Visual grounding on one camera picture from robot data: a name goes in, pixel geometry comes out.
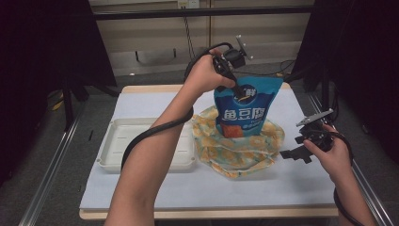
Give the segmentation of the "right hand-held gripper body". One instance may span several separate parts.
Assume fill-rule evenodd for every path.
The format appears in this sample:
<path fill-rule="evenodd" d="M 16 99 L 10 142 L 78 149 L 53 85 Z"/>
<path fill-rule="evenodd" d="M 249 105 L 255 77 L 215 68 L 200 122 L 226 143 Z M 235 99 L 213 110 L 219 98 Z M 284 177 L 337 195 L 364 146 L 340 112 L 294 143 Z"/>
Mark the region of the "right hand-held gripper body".
<path fill-rule="evenodd" d="M 323 128 L 323 118 L 333 113 L 327 111 L 305 117 L 295 126 L 299 127 L 300 136 L 295 138 L 297 144 L 302 144 L 305 139 L 313 142 L 320 150 L 328 151 L 331 148 L 331 134 Z"/>

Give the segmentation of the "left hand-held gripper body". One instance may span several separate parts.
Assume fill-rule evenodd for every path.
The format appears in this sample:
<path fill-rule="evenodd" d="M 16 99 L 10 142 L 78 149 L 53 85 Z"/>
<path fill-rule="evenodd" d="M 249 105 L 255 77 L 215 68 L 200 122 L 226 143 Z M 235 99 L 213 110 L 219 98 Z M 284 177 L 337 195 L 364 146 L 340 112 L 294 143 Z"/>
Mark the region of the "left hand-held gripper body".
<path fill-rule="evenodd" d="M 253 56 L 249 56 L 245 50 L 247 46 L 242 41 L 242 36 L 237 35 L 236 40 L 239 44 L 239 48 L 234 48 L 231 44 L 223 42 L 223 45 L 229 47 L 222 56 L 214 56 L 213 63 L 215 71 L 229 79 L 234 79 L 232 70 L 243 67 L 246 65 L 246 59 L 253 59 Z"/>

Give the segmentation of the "blue food pouch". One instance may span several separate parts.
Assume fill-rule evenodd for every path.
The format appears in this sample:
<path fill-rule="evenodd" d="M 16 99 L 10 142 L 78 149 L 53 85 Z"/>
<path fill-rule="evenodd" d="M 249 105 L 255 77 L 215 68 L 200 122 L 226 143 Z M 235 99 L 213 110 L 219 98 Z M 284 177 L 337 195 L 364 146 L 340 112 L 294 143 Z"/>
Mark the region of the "blue food pouch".
<path fill-rule="evenodd" d="M 231 89 L 214 91 L 218 115 L 215 127 L 224 137 L 250 137 L 261 133 L 269 107 L 283 83 L 281 78 L 245 76 L 237 79 L 246 94 L 239 100 Z"/>

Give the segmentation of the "lemon print cloth bag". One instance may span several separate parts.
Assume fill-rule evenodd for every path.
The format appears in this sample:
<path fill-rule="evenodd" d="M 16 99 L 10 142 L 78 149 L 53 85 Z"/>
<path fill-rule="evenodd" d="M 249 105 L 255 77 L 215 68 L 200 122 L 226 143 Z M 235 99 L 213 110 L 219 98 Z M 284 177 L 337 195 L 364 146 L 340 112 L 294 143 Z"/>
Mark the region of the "lemon print cloth bag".
<path fill-rule="evenodd" d="M 285 139 L 279 125 L 266 120 L 259 135 L 228 138 L 216 129 L 216 116 L 215 106 L 210 106 L 192 118 L 195 148 L 202 163 L 228 178 L 247 176 L 275 163 Z"/>

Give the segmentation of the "person's right hand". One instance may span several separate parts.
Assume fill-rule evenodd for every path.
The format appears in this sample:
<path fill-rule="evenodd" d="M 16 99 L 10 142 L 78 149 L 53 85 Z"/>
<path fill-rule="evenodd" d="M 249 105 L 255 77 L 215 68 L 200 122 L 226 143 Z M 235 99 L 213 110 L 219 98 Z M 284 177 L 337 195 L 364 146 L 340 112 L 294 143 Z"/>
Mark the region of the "person's right hand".
<path fill-rule="evenodd" d="M 308 139 L 305 139 L 303 144 L 319 159 L 322 167 L 337 188 L 349 186 L 356 181 L 350 163 L 348 148 L 340 138 L 334 137 L 332 139 L 332 147 L 327 152 L 319 149 Z"/>

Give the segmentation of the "person's left hand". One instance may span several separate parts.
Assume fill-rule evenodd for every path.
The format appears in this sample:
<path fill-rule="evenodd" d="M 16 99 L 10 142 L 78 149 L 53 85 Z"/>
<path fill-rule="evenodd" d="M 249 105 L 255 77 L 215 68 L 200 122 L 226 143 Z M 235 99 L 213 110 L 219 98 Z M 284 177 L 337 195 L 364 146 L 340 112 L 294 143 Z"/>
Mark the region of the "person's left hand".
<path fill-rule="evenodd" d="M 195 63 L 179 91 L 184 98 L 198 99 L 204 92 L 219 86 L 232 88 L 235 85 L 233 80 L 215 71 L 213 56 L 220 57 L 221 52 L 217 48 L 212 49 L 209 55 L 202 56 Z"/>

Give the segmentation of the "black metal stand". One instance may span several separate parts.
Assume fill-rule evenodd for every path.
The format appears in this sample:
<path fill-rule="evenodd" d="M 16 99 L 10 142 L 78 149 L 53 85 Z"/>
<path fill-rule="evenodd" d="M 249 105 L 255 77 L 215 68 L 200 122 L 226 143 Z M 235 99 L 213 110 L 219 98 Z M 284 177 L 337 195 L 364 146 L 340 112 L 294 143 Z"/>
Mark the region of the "black metal stand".
<path fill-rule="evenodd" d="M 63 103 L 65 109 L 65 130 L 68 131 L 74 122 L 73 108 L 72 108 L 72 95 L 79 101 L 85 102 L 89 94 L 86 90 L 86 86 L 92 86 L 99 91 L 102 91 L 112 97 L 118 97 L 120 94 L 108 88 L 106 85 L 102 85 L 101 83 L 89 79 L 85 76 L 81 75 L 65 75 L 62 79 L 62 94 L 63 94 Z"/>
<path fill-rule="evenodd" d="M 283 77 L 290 84 L 296 80 L 302 81 L 302 88 L 310 98 L 311 104 L 317 113 L 329 109 L 336 110 L 327 116 L 328 122 L 333 122 L 338 117 L 339 106 L 330 104 L 330 84 L 327 68 L 319 62 L 313 61 L 302 67 L 294 65 L 292 72 Z"/>

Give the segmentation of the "black curtain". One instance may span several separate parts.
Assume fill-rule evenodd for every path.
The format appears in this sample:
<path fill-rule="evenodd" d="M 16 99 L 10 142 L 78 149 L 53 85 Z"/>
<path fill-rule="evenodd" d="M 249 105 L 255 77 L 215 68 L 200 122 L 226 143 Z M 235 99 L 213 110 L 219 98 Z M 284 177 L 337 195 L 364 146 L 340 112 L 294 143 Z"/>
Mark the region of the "black curtain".
<path fill-rule="evenodd" d="M 293 74 L 327 75 L 399 165 L 399 0 L 314 0 Z"/>
<path fill-rule="evenodd" d="M 88 0 L 0 0 L 0 186 L 25 156 L 48 106 L 69 89 L 116 84 Z"/>

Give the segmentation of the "black horizontal bar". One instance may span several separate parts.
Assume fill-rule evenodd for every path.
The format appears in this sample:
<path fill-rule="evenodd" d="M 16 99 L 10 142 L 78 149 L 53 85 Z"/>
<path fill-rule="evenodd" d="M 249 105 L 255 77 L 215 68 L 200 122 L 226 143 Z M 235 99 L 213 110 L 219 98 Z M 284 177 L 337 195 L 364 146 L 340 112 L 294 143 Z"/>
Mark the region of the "black horizontal bar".
<path fill-rule="evenodd" d="M 158 19 L 176 17 L 204 17 L 204 16 L 232 16 L 258 14 L 294 14 L 311 13 L 316 11 L 314 6 L 284 6 L 284 7 L 256 7 L 256 8 L 189 8 L 165 9 L 121 12 L 96 12 L 95 20 L 128 20 L 128 19 Z"/>

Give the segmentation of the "wooden table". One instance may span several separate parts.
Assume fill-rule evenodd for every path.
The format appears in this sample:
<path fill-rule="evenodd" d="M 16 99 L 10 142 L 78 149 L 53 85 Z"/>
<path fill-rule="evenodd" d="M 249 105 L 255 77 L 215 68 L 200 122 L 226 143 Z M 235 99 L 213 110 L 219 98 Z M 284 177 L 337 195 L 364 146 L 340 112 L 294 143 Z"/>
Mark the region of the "wooden table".
<path fill-rule="evenodd" d="M 150 93 L 178 91 L 182 85 L 152 85 L 126 86 L 122 93 Z M 291 89 L 283 84 L 281 89 Z M 107 210 L 81 210 L 79 216 L 86 220 L 105 219 Z M 187 218 L 305 218 L 305 217 L 336 217 L 338 210 L 335 204 L 306 204 L 288 206 L 255 206 L 255 207 L 218 207 L 218 208 L 176 208 L 156 209 L 156 219 L 187 219 Z"/>

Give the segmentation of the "white plastic tray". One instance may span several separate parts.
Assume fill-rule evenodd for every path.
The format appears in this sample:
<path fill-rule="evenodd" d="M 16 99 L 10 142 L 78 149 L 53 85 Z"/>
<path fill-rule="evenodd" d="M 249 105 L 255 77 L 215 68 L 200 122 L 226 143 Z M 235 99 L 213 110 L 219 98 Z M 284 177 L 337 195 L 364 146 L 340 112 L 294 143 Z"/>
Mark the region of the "white plastic tray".
<path fill-rule="evenodd" d="M 154 123 L 155 118 L 115 119 L 108 125 L 97 164 L 107 173 L 120 173 L 121 160 L 128 144 Z M 189 172 L 195 165 L 196 156 L 192 123 L 186 122 L 181 132 L 169 171 Z"/>

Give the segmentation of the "white wall socket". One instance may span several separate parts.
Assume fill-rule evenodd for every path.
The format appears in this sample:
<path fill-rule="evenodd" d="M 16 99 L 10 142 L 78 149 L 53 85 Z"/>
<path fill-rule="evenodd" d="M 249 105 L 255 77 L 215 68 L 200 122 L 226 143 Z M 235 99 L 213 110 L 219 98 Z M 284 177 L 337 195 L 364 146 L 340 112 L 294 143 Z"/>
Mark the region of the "white wall socket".
<path fill-rule="evenodd" d="M 200 7 L 200 0 L 178 0 L 178 8 L 199 8 Z"/>

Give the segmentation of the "aluminium floor rail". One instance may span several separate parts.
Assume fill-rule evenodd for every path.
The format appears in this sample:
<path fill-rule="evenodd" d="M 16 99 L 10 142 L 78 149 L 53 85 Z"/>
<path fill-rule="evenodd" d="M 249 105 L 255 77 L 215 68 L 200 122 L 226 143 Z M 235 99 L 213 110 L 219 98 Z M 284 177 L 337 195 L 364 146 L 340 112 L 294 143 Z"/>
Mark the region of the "aluminium floor rail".
<path fill-rule="evenodd" d="M 77 112 L 77 116 L 71 122 L 69 128 L 64 132 L 62 139 L 60 140 L 55 155 L 45 172 L 40 185 L 32 198 L 30 204 L 26 208 L 24 215 L 19 222 L 18 226 L 35 226 L 40 212 L 45 204 L 45 201 L 50 193 L 52 185 L 56 179 L 60 166 L 63 162 L 65 154 L 69 150 L 72 139 L 74 137 L 75 131 L 78 124 L 82 118 L 83 110 L 80 109 Z"/>
<path fill-rule="evenodd" d="M 387 212 L 383 202 L 377 197 L 371 184 L 367 181 L 356 159 L 353 160 L 352 168 L 359 182 L 360 189 L 365 197 L 365 201 L 374 215 L 377 224 L 379 226 L 394 226 L 391 216 Z"/>

